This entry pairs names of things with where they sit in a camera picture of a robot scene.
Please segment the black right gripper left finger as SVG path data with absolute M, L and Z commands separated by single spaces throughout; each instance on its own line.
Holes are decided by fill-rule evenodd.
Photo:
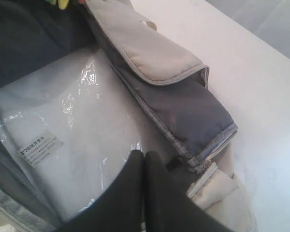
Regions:
M 61 232 L 140 232 L 144 155 L 131 151 L 109 188 L 85 211 L 68 221 Z

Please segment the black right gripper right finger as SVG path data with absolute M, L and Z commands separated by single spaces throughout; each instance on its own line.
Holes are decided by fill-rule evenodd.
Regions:
M 159 155 L 145 155 L 143 198 L 147 232 L 229 232 L 180 190 Z

